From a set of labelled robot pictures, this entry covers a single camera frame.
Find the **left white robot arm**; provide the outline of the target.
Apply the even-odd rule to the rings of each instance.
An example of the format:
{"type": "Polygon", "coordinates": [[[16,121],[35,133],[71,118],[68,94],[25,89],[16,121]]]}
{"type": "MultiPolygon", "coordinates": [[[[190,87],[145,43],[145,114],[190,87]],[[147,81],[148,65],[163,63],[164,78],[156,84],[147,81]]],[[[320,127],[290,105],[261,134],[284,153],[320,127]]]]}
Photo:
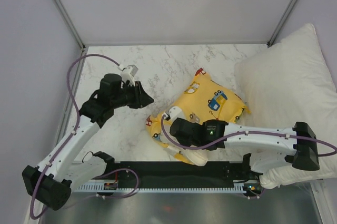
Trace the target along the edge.
{"type": "Polygon", "coordinates": [[[111,178],[115,165],[104,152],[94,154],[88,163],[71,169],[84,145],[114,115],[115,109],[127,106],[141,109],[154,102],[140,81],[131,82],[118,74],[106,74],[100,87],[79,109],[74,129],[64,136],[51,153],[37,166],[26,166],[22,178],[32,200],[52,210],[59,210],[71,192],[94,177],[111,178]]]}

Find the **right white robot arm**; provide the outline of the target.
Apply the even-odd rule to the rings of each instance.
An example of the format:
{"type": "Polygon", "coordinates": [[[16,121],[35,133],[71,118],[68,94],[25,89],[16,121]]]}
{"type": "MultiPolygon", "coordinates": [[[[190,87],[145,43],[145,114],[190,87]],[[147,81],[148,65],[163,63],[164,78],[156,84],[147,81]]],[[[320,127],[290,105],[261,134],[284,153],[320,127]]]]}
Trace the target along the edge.
{"type": "Polygon", "coordinates": [[[247,179],[288,165],[304,171],[320,168],[316,135],[305,122],[296,122],[292,128],[262,129],[220,120],[198,124],[177,118],[170,126],[170,135],[186,148],[260,149],[261,153],[243,157],[241,174],[247,179]]]}

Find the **yellow cartoon-print pillowcase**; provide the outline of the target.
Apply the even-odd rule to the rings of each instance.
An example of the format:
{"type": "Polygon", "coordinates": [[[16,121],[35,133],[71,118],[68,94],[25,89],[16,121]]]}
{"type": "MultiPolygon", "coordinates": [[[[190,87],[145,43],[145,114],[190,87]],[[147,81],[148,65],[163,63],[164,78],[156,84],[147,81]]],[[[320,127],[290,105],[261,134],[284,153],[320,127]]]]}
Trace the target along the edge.
{"type": "MultiPolygon", "coordinates": [[[[248,111],[247,105],[238,95],[214,82],[203,68],[196,71],[188,88],[168,108],[172,106],[180,107],[186,120],[198,124],[211,119],[237,123],[241,115],[248,111]]],[[[161,117],[165,115],[165,111],[157,116],[150,115],[146,119],[148,134],[163,150],[165,143],[175,146],[162,133],[161,117]]],[[[171,120],[164,121],[167,133],[172,123],[171,120]]]]}

